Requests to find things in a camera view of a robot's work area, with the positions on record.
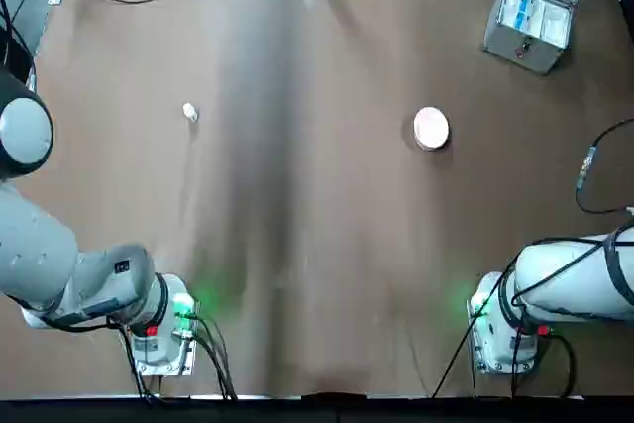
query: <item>brown table surface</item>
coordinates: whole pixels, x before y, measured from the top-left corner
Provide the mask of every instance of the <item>brown table surface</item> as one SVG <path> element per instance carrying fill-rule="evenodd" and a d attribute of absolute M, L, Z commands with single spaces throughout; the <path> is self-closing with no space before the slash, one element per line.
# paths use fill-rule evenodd
<path fill-rule="evenodd" d="M 225 330 L 240 393 L 428 394 L 484 273 L 623 219 L 583 215 L 573 195 L 589 142 L 632 114 L 617 0 L 581 0 L 572 52 L 545 77 L 481 51 L 492 3 L 63 0 L 38 55 L 53 154 L 17 183 L 83 249 L 138 241 L 182 275 Z M 443 152 L 412 146 L 423 106 L 449 117 Z M 628 136 L 601 148 L 591 203 L 632 198 Z M 3 397 L 134 392 L 112 333 L 31 330 L 1 305 Z M 634 392 L 631 329 L 559 329 L 577 393 Z M 557 394 L 566 369 L 554 348 L 522 391 Z M 214 380 L 199 354 L 194 377 L 162 387 Z M 466 352 L 442 394 L 471 394 Z"/>

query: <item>open case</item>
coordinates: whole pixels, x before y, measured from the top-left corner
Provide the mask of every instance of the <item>open case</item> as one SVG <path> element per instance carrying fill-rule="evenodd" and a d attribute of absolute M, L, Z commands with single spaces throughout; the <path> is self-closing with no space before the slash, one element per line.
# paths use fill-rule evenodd
<path fill-rule="evenodd" d="M 546 74 L 569 45 L 578 0 L 496 0 L 484 49 Z"/>

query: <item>connector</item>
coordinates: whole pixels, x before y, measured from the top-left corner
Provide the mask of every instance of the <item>connector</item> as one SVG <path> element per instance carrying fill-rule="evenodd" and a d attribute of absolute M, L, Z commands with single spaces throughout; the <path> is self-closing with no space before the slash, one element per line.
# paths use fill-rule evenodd
<path fill-rule="evenodd" d="M 581 166 L 579 177 L 577 179 L 577 191 L 580 191 L 583 188 L 585 177 L 587 176 L 588 171 L 592 167 L 592 161 L 594 160 L 595 153 L 596 153 L 596 146 L 592 146 L 587 152 L 587 155 L 585 156 L 585 160 L 583 161 L 583 165 Z"/>

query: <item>robotic arm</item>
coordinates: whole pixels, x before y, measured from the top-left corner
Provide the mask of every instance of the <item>robotic arm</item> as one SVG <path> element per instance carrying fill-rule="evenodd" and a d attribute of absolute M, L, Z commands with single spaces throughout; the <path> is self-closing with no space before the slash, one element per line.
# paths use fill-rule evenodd
<path fill-rule="evenodd" d="M 8 180 L 31 173 L 53 147 L 44 103 L 0 70 L 0 291 L 32 327 L 72 332 L 100 317 L 126 327 L 140 374 L 191 374 L 195 301 L 175 275 L 155 272 L 140 245 L 82 253 L 72 231 Z"/>
<path fill-rule="evenodd" d="M 512 272 L 487 274 L 467 303 L 477 367 L 484 373 L 512 373 L 513 363 L 515 373 L 532 369 L 547 323 L 634 320 L 633 240 L 634 229 L 626 227 L 531 245 Z"/>

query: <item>small white object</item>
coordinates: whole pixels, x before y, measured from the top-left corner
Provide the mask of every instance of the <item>small white object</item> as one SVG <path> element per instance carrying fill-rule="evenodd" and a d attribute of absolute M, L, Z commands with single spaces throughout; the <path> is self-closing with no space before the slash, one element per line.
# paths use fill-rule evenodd
<path fill-rule="evenodd" d="M 423 108 L 414 117 L 414 137 L 421 149 L 439 149 L 449 139 L 449 121 L 439 109 Z"/>
<path fill-rule="evenodd" d="M 196 111 L 196 108 L 194 108 L 190 103 L 182 105 L 182 112 L 185 113 L 187 119 L 192 123 L 198 121 L 198 111 Z"/>
<path fill-rule="evenodd" d="M 0 114 L 0 142 L 14 161 L 28 165 L 42 160 L 53 139 L 53 125 L 44 108 L 31 98 L 16 98 Z"/>

